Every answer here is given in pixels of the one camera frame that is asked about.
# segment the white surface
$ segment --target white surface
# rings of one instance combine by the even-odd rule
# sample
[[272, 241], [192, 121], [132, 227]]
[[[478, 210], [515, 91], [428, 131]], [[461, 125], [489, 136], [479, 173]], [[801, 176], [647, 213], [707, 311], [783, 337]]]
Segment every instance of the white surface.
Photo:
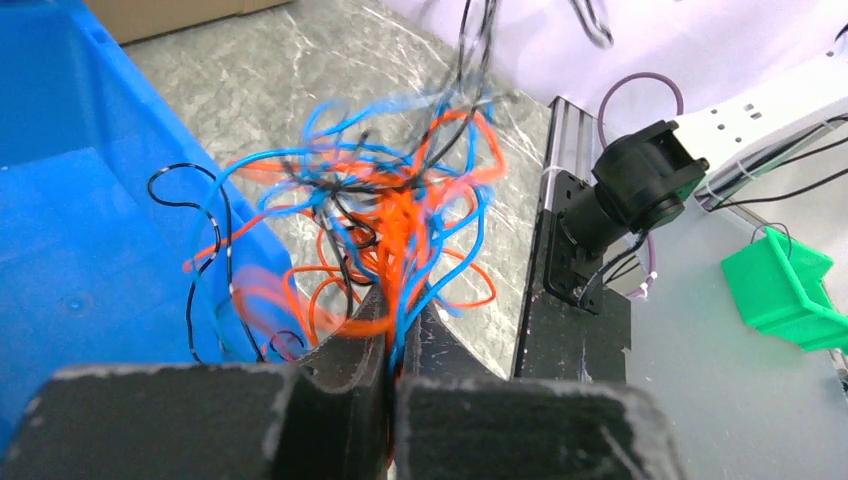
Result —
[[[383, 0], [456, 45], [463, 0]], [[481, 8], [482, 0], [475, 0]], [[536, 100], [561, 95], [595, 114], [618, 79], [669, 76], [701, 110], [826, 51], [848, 23], [845, 0], [606, 0], [615, 45], [595, 47], [568, 0], [501, 0], [494, 61]], [[666, 87], [637, 80], [610, 102], [613, 132], [674, 116]]]
[[719, 262], [752, 228], [686, 207], [656, 231], [660, 278], [633, 303], [627, 383], [659, 402], [692, 480], [844, 480], [848, 409], [830, 356], [745, 325]]

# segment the tangled wire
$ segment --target tangled wire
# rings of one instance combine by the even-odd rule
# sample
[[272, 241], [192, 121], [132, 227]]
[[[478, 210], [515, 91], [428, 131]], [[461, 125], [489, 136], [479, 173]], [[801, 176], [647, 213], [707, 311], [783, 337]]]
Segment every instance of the tangled wire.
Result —
[[[330, 111], [344, 110], [344, 103], [330, 101], [320, 105], [304, 125], [302, 145], [255, 153], [230, 162], [221, 175], [204, 174], [214, 179], [206, 198], [200, 204], [165, 202], [156, 197], [153, 183], [173, 168], [193, 166], [181, 164], [157, 172], [148, 190], [154, 200], [169, 206], [188, 206], [198, 210], [191, 229], [192, 254], [184, 269], [192, 274], [192, 287], [186, 309], [189, 347], [194, 351], [191, 326], [191, 304], [201, 275], [226, 249], [229, 294], [257, 361], [295, 359], [289, 349], [293, 343], [314, 347], [322, 333], [365, 337], [386, 335], [394, 369], [400, 366], [406, 332], [421, 311], [431, 302], [448, 313], [491, 302], [495, 296], [492, 280], [475, 263], [485, 235], [486, 210], [492, 201], [492, 182], [506, 172], [506, 161], [495, 133], [495, 108], [509, 99], [508, 94], [494, 94], [488, 81], [492, 25], [497, 2], [486, 0], [482, 20], [476, 34], [468, 34], [471, 1], [466, 1], [460, 26], [457, 61], [436, 87], [427, 91], [399, 95], [372, 103], [359, 112], [344, 112], [337, 124], [319, 129], [317, 125]], [[374, 129], [365, 129], [351, 138], [356, 127], [383, 115], [414, 111], [420, 120], [413, 122], [405, 148], [379, 143]], [[491, 152], [493, 162], [480, 159], [480, 140]], [[451, 166], [448, 152], [463, 144], [464, 165]], [[259, 214], [237, 231], [232, 229], [228, 214], [226, 232], [209, 213], [217, 195], [223, 193], [224, 182], [234, 173], [270, 184], [259, 198]], [[279, 204], [280, 196], [297, 192], [305, 200], [293, 205]], [[463, 214], [458, 219], [455, 210]], [[233, 273], [232, 255], [237, 240], [265, 219], [303, 215], [320, 227], [316, 249], [320, 264], [298, 266], [281, 275], [259, 266], [246, 266]], [[202, 226], [210, 222], [215, 230], [215, 243], [199, 250]], [[446, 247], [449, 238], [470, 225], [476, 225], [477, 236], [463, 255]], [[324, 252], [328, 240], [332, 257]], [[447, 274], [434, 278], [434, 267], [445, 257], [459, 263]], [[487, 298], [470, 303], [452, 303], [441, 292], [463, 271], [471, 268], [487, 283]], [[326, 278], [310, 297], [298, 294], [293, 276], [303, 272], [323, 272]], [[317, 305], [318, 296], [330, 285], [338, 287], [346, 297], [345, 311], [336, 314]], [[388, 304], [388, 315], [375, 321], [355, 320], [356, 304], [361, 298], [356, 287], [376, 287]], [[256, 309], [256, 301], [274, 305], [277, 310]], [[297, 321], [297, 325], [279, 329], [279, 311]], [[305, 338], [294, 333], [303, 332]], [[224, 332], [217, 331], [222, 346], [233, 349]], [[254, 336], [264, 338], [260, 346]]]

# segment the zip tie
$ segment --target zip tie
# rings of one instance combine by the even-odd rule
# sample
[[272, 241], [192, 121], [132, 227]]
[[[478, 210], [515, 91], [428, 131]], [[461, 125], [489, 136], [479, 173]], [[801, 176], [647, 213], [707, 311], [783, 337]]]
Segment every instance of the zip tie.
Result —
[[565, 167], [560, 167], [559, 165], [550, 165], [550, 166], [548, 166], [548, 168], [542, 170], [541, 176], [544, 177], [545, 175], [547, 175], [551, 172], [557, 171], [557, 170], [563, 171], [563, 172], [567, 171]]
[[719, 203], [721, 203], [721, 202], [723, 202], [723, 201], [727, 200], [727, 199], [726, 199], [726, 198], [724, 198], [724, 197], [719, 197], [719, 196], [718, 196], [715, 192], [713, 192], [713, 187], [711, 186], [711, 184], [712, 184], [712, 183], [713, 183], [712, 181], [708, 181], [708, 182], [704, 185], [704, 188], [706, 188], [706, 189], [707, 189], [707, 193], [709, 193], [711, 197], [713, 197], [713, 198], [715, 198], [716, 200], [718, 200], [718, 201], [719, 201]]
[[742, 175], [745, 175], [746, 177], [748, 177], [748, 180], [753, 182], [757, 179], [756, 177], [754, 177], [750, 173], [748, 173], [748, 170], [745, 170], [745, 167], [743, 167], [742, 164], [739, 163], [738, 158], [736, 159], [736, 167], [739, 168], [739, 171], [742, 172]]
[[826, 128], [826, 129], [830, 130], [831, 132], [835, 132], [835, 131], [836, 131], [836, 129], [837, 129], [837, 127], [834, 127], [834, 126], [833, 126], [833, 125], [832, 125], [829, 121], [827, 121], [827, 120], [822, 120], [821, 125], [822, 125], [824, 128]]
[[[651, 278], [652, 280], [656, 281], [657, 280], [657, 272], [649, 273], [648, 277]], [[642, 294], [637, 295], [636, 298], [643, 298], [645, 300], [648, 300], [648, 289], [649, 288], [650, 288], [650, 285], [648, 285], [648, 279], [646, 278], [644, 282], [639, 284], [639, 289], [642, 290]]]

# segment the cardboard box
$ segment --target cardboard box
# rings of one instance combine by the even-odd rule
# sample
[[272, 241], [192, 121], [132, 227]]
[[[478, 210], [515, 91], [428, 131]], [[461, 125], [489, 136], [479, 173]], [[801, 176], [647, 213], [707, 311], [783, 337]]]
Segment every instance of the cardboard box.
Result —
[[118, 43], [216, 18], [255, 12], [291, 0], [83, 0]]

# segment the black wire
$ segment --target black wire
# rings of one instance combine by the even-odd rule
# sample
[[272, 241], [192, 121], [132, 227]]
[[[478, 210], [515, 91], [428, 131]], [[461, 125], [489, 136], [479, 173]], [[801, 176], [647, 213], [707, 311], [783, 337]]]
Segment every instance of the black wire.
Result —
[[639, 264], [638, 264], [638, 263], [637, 263], [637, 264], [635, 264], [635, 265], [632, 265], [630, 268], [628, 268], [627, 270], [625, 270], [625, 271], [621, 272], [619, 275], [613, 275], [612, 277], [610, 277], [610, 279], [609, 279], [609, 280], [607, 280], [607, 282], [606, 282], [606, 283], [608, 283], [608, 284], [609, 284], [609, 283], [611, 283], [611, 282], [614, 282], [614, 281], [618, 280], [619, 278], [621, 278], [621, 277], [623, 277], [623, 276], [627, 275], [628, 273], [632, 272], [633, 270], [636, 270], [637, 268], [639, 268]]
[[778, 227], [783, 228], [783, 233], [786, 235], [786, 240], [789, 242], [789, 248], [787, 248], [787, 252], [786, 252], [786, 259], [788, 260], [788, 259], [792, 258], [793, 239], [792, 239], [792, 235], [789, 234], [789, 227], [787, 227], [785, 223], [767, 222], [767, 223], [760, 225], [759, 227], [754, 229], [754, 233], [751, 234], [751, 241], [748, 242], [748, 243], [749, 244], [754, 243], [754, 239], [757, 238], [757, 232], [759, 232], [761, 228], [772, 227], [772, 226], [778, 226]]
[[[453, 132], [453, 135], [448, 139], [448, 141], [441, 145], [438, 150], [433, 151], [431, 145], [435, 143], [433, 140], [437, 133], [441, 130], [441, 128], [448, 125], [445, 124], [440, 125], [437, 128], [431, 128], [430, 122], [435, 114], [436, 109], [439, 108], [441, 102], [435, 102], [431, 107], [431, 111], [429, 115], [426, 117], [427, 124], [425, 125], [426, 129], [424, 133], [419, 137], [416, 145], [411, 148], [409, 154], [397, 158], [396, 165], [399, 165], [403, 162], [405, 158], [411, 158], [415, 155], [420, 149], [427, 146], [426, 152], [426, 160], [422, 165], [422, 168], [418, 170], [414, 175], [407, 178], [400, 186], [397, 187], [382, 187], [369, 185], [365, 182], [358, 182], [353, 185], [343, 185], [346, 183], [346, 179], [339, 179], [336, 181], [325, 181], [325, 180], [316, 180], [316, 179], [307, 179], [302, 176], [297, 175], [294, 166], [290, 161], [286, 160], [287, 156], [280, 156], [280, 164], [282, 169], [286, 172], [286, 174], [290, 177], [290, 179], [298, 183], [300, 185], [309, 186], [316, 189], [323, 189], [329, 192], [329, 200], [335, 205], [337, 210], [341, 213], [344, 219], [347, 220], [346, 223], [348, 225], [344, 225], [344, 228], [348, 230], [353, 229], [361, 229], [368, 232], [368, 237], [362, 241], [361, 243], [355, 244], [354, 247], [356, 250], [362, 250], [366, 248], [371, 248], [378, 244], [379, 238], [377, 237], [377, 232], [375, 229], [366, 224], [365, 222], [358, 219], [355, 215], [353, 215], [346, 207], [344, 203], [344, 195], [346, 194], [368, 194], [368, 195], [377, 195], [380, 193], [384, 193], [386, 191], [394, 190], [394, 191], [407, 191], [409, 189], [417, 189], [426, 186], [426, 182], [423, 182], [424, 175], [435, 165], [437, 164], [445, 155], [456, 145], [459, 139], [467, 130], [468, 126], [471, 124], [474, 116], [477, 114], [479, 109], [482, 107], [480, 101], [485, 93], [485, 82], [483, 81], [484, 75], [488, 72], [489, 64], [491, 60], [491, 45], [492, 45], [492, 37], [493, 37], [493, 25], [494, 25], [494, 16], [498, 2], [496, 0], [486, 0], [484, 7], [484, 16], [483, 20], [480, 23], [480, 29], [478, 32], [478, 41], [475, 42], [474, 48], [476, 48], [477, 44], [482, 41], [483, 43], [483, 51], [480, 56], [480, 65], [477, 69], [476, 74], [480, 78], [480, 82], [476, 85], [477, 89], [474, 92], [474, 97], [472, 99], [472, 105], [468, 110], [468, 114], [462, 120], [462, 123], [458, 128]], [[459, 40], [459, 54], [457, 61], [457, 75], [454, 79], [454, 87], [456, 90], [462, 92], [464, 86], [466, 85], [466, 70], [470, 69], [470, 61], [473, 59], [474, 48], [468, 49], [466, 45], [466, 30], [468, 28], [468, 16], [471, 8], [471, 0], [466, 0], [465, 7], [463, 9], [463, 17], [460, 26], [460, 40]], [[441, 91], [448, 91], [448, 86], [450, 85], [452, 74], [448, 72], [445, 75], [443, 85], [441, 87]], [[363, 132], [360, 135], [360, 140], [355, 149], [353, 155], [364, 146], [366, 138], [371, 134], [370, 131]], [[348, 268], [347, 262], [350, 258], [351, 252], [346, 251], [346, 247], [342, 244], [339, 246], [340, 240], [338, 239], [333, 229], [328, 225], [327, 217], [331, 215], [332, 212], [326, 206], [323, 207], [315, 207], [313, 208], [313, 219], [318, 226], [323, 229], [330, 240], [330, 247], [333, 250], [333, 254], [339, 264], [339, 270], [344, 281], [344, 286], [346, 290], [346, 317], [351, 318], [353, 316], [353, 285], [362, 285], [362, 286], [370, 286], [373, 285], [373, 282], [367, 281], [362, 282], [353, 278], [351, 275], [350, 269]]]
[[842, 27], [842, 30], [840, 30], [839, 33], [836, 34], [836, 38], [834, 38], [833, 41], [839, 40], [839, 37], [844, 35], [846, 32], [848, 32], [848, 24], [845, 24], [845, 26]]
[[792, 191], [792, 192], [789, 192], [789, 193], [784, 193], [783, 195], [777, 195], [775, 197], [752, 198], [752, 199], [749, 199], [749, 200], [740, 200], [738, 202], [720, 203], [720, 204], [716, 205], [715, 207], [713, 207], [713, 209], [710, 210], [710, 212], [715, 212], [716, 210], [721, 210], [722, 208], [738, 207], [739, 205], [752, 205], [752, 204], [755, 204], [755, 203], [771, 203], [771, 202], [779, 202], [781, 200], [787, 200], [789, 198], [797, 197], [798, 195], [802, 195], [804, 193], [807, 193], [811, 190], [815, 190], [816, 188], [819, 188], [822, 185], [828, 184], [828, 183], [836, 180], [837, 178], [844, 176], [845, 174], [848, 174], [848, 168], [842, 169], [842, 170], [834, 173], [833, 175], [826, 177], [826, 178], [823, 178], [823, 179], [821, 179], [821, 180], [819, 180], [815, 183], [811, 183], [810, 185], [807, 185], [806, 187], [799, 188], [798, 190], [795, 190], [795, 191]]
[[335, 233], [333, 233], [332, 229], [327, 229], [326, 226], [324, 230], [330, 237], [330, 249], [333, 251], [333, 255], [335, 255], [336, 257], [336, 261], [339, 262], [339, 271], [342, 274], [342, 280], [345, 284], [345, 318], [353, 318], [353, 280], [351, 279], [352, 275], [350, 274], [350, 270], [347, 268], [345, 256], [342, 255], [342, 252], [339, 249], [338, 240], [336, 239]]
[[622, 260], [627, 258], [629, 255], [633, 255], [634, 253], [636, 253], [642, 247], [642, 245], [645, 243], [645, 240], [647, 238], [648, 238], [648, 232], [647, 231], [640, 233], [639, 237], [636, 239], [636, 242], [633, 243], [633, 245], [631, 245], [630, 248], [619, 253], [618, 255], [613, 257], [612, 260], [603, 264], [601, 266], [601, 268], [599, 268], [598, 271], [595, 272], [592, 275], [591, 278], [589, 278], [589, 281], [586, 282], [586, 287], [583, 289], [583, 292], [580, 293], [580, 297], [577, 299], [577, 306], [585, 309], [587, 304], [589, 303], [589, 297], [592, 296], [592, 292], [594, 292], [595, 289], [598, 287], [598, 285], [601, 283], [601, 281], [604, 278], [604, 275], [606, 275], [606, 273], [612, 267], [614, 267], [618, 262], [621, 262]]
[[[628, 258], [627, 260], [622, 262], [622, 264], [619, 265], [618, 268], [616, 268], [609, 277], [607, 277], [606, 283], [610, 283], [613, 280], [617, 280], [617, 279], [627, 275], [628, 273], [632, 272], [633, 270], [635, 270], [639, 266], [638, 260], [639, 260], [639, 257], [637, 257], [636, 255], [631, 255], [630, 258]], [[627, 266], [630, 265], [631, 263], [633, 263], [634, 261], [636, 261], [636, 264], [633, 265], [633, 268], [630, 268], [627, 271], [622, 272], [622, 270], [627, 268]]]
[[301, 349], [306, 348], [306, 342], [304, 342], [303, 339], [300, 338], [300, 335], [292, 332], [291, 330], [285, 330], [284, 329], [284, 330], [280, 330], [280, 331], [275, 332], [273, 335], [271, 335], [271, 338], [268, 339], [268, 349], [271, 350], [274, 353], [278, 353], [280, 355], [280, 358], [282, 358], [283, 360], [289, 361], [292, 358], [294, 358], [294, 355], [292, 355], [292, 353], [288, 351], [288, 348], [286, 348], [286, 353], [288, 353], [289, 356], [291, 357], [291, 358], [286, 358], [285, 356], [283, 356], [283, 352], [278, 351], [277, 347], [274, 346], [274, 340], [277, 339], [277, 338], [282, 338], [282, 335], [289, 335], [290, 337], [293, 337], [295, 340], [297, 340], [297, 343], [300, 345]]
[[[188, 163], [188, 162], [175, 163], [173, 165], [169, 165], [169, 166], [159, 170], [158, 172], [154, 173], [150, 177], [150, 179], [147, 181], [147, 194], [150, 195], [150, 198], [152, 198], [154, 202], [159, 203], [161, 205], [165, 205], [165, 206], [168, 206], [168, 207], [190, 207], [190, 208], [193, 208], [195, 210], [202, 210], [201, 206], [196, 204], [196, 203], [193, 203], [193, 202], [170, 202], [170, 201], [167, 201], [167, 200], [163, 200], [162, 198], [160, 198], [159, 196], [157, 196], [153, 192], [153, 183], [159, 177], [161, 177], [162, 175], [164, 175], [167, 172], [170, 172], [172, 170], [177, 170], [177, 169], [180, 169], [180, 168], [193, 168], [193, 169], [203, 173], [204, 175], [208, 176], [209, 178], [211, 178], [213, 182], [216, 180], [215, 174], [213, 174], [212, 172], [210, 172], [206, 168], [201, 167], [200, 165], [197, 165], [197, 164], [194, 164], [194, 163]], [[227, 196], [227, 192], [224, 190], [223, 185], [221, 187], [219, 187], [219, 190], [221, 192], [221, 196], [224, 199], [224, 208], [225, 208], [225, 211], [226, 211], [226, 214], [225, 214], [226, 227], [225, 228], [226, 228], [226, 233], [227, 233], [227, 245], [228, 245], [228, 248], [227, 248], [227, 288], [229, 289], [229, 292], [230, 292], [229, 293], [230, 300], [232, 300], [233, 257], [232, 257], [231, 246], [232, 246], [232, 239], [233, 239], [233, 216], [232, 216], [232, 210], [230, 209], [230, 199]], [[214, 253], [212, 255], [210, 255], [210, 257], [198, 269], [198, 275], [202, 274], [209, 267], [209, 265], [212, 264], [212, 262], [215, 260], [216, 254], [220, 251], [220, 248], [221, 248], [221, 232], [218, 229], [218, 222], [215, 220], [215, 218], [212, 216], [212, 214], [208, 211], [206, 212], [206, 216], [207, 216], [207, 218], [209, 218], [209, 221], [210, 221], [210, 223], [212, 224], [212, 226], [215, 230], [215, 250], [214, 250]], [[189, 350], [191, 351], [192, 357], [194, 357], [194, 359], [197, 362], [203, 363], [197, 357], [197, 353], [194, 350], [194, 335], [193, 335], [193, 328], [192, 328], [192, 322], [191, 322], [191, 306], [194, 303], [194, 294], [195, 294], [196, 290], [197, 290], [197, 284], [194, 281], [194, 279], [192, 279], [191, 286], [189, 287], [188, 297], [186, 299], [186, 325], [187, 325], [187, 329], [188, 329], [188, 333], [189, 333]], [[256, 343], [256, 338], [253, 336], [253, 332], [250, 331], [250, 327], [247, 325], [247, 323], [244, 321], [243, 318], [240, 318], [240, 321], [241, 321], [241, 324], [242, 324], [242, 328], [244, 329], [245, 335], [247, 335], [247, 338], [250, 341], [250, 345], [253, 348], [253, 352], [256, 354], [256, 361], [257, 362], [265, 361], [265, 357], [262, 355], [262, 352], [259, 349], [259, 345]]]
[[810, 150], [809, 152], [807, 152], [803, 155], [798, 155], [797, 157], [790, 158], [789, 160], [778, 165], [778, 167], [785, 167], [785, 166], [789, 165], [790, 163], [797, 162], [798, 160], [803, 160], [807, 157], [812, 157], [813, 155], [818, 155], [819, 153], [826, 152], [826, 151], [830, 150], [831, 148], [838, 147], [838, 146], [840, 146], [840, 145], [842, 145], [846, 142], [848, 142], [848, 137], [845, 137], [842, 140], [837, 140], [833, 143], [829, 143], [829, 144], [827, 144], [823, 147], [816, 148], [815, 150]]
[[[156, 179], [161, 177], [163, 174], [168, 172], [171, 168], [162, 169], [155, 174], [147, 181], [147, 194], [150, 195], [150, 198], [153, 199], [154, 202], [165, 205], [167, 207], [190, 207], [195, 210], [200, 210], [200, 205], [194, 202], [170, 202], [168, 200], [164, 200], [156, 195], [153, 192], [153, 183], [156, 182]], [[212, 216], [212, 213], [207, 211], [206, 218], [209, 219], [209, 223], [212, 224], [212, 229], [215, 231], [215, 249], [212, 250], [212, 254], [209, 255], [209, 258], [200, 265], [200, 268], [197, 269], [198, 276], [203, 275], [203, 272], [212, 265], [212, 262], [215, 261], [215, 257], [218, 256], [218, 253], [221, 251], [221, 229], [218, 228], [218, 222], [215, 220], [215, 217]], [[188, 298], [186, 300], [186, 329], [188, 330], [188, 351], [191, 353], [191, 356], [194, 360], [203, 365], [203, 360], [197, 355], [197, 350], [194, 347], [194, 327], [192, 326], [191, 321], [191, 306], [194, 301], [194, 293], [197, 290], [197, 283], [194, 280], [191, 281], [191, 286], [188, 289]]]
[[[827, 120], [827, 123], [837, 122], [837, 121], [843, 121], [843, 122], [848, 121], [848, 115], [843, 114], [843, 115], [838, 115], [836, 117], [830, 118], [830, 119]], [[820, 132], [824, 128], [825, 128], [824, 125], [818, 125], [818, 126], [814, 127], [809, 132], [803, 134], [802, 136], [798, 137], [797, 139], [792, 140], [791, 142], [788, 142], [785, 145], [780, 146], [779, 148], [775, 149], [773, 152], [769, 153], [768, 155], [764, 156], [763, 158], [757, 160], [753, 164], [748, 165], [746, 167], [746, 169], [750, 170], [750, 171], [756, 171], [757, 169], [759, 169], [760, 167], [763, 167], [764, 165], [767, 165], [768, 163], [770, 163], [771, 161], [773, 161], [775, 158], [779, 157], [780, 155], [786, 153], [787, 151], [791, 150], [792, 148], [795, 148], [797, 145], [799, 145], [802, 142], [804, 142], [805, 140], [809, 139], [810, 137], [812, 137], [816, 133]], [[804, 154], [795, 156], [793, 158], [790, 158], [789, 160], [781, 162], [780, 165], [777, 165], [775, 168], [785, 167], [786, 165], [797, 162], [798, 160], [803, 160], [804, 158], [810, 157], [812, 155], [816, 155], [818, 153], [821, 153], [821, 152], [824, 152], [824, 151], [829, 150], [831, 148], [842, 145], [845, 142], [848, 142], [848, 138], [838, 140], [838, 141], [833, 142], [831, 144], [825, 145], [825, 146], [817, 148], [815, 150], [811, 150], [807, 153], [804, 153]], [[728, 180], [724, 185], [713, 190], [713, 194], [720, 196], [722, 193], [733, 189], [736, 185], [739, 184], [739, 182], [743, 178], [745, 178], [744, 173], [742, 173], [742, 172], [737, 173], [730, 180]], [[703, 198], [706, 198], [706, 197], [709, 197], [709, 196], [710, 195], [701, 195], [699, 198], [703, 199]], [[718, 205], [721, 205], [726, 200], [727, 199], [722, 200], [721, 202], [718, 203]]]

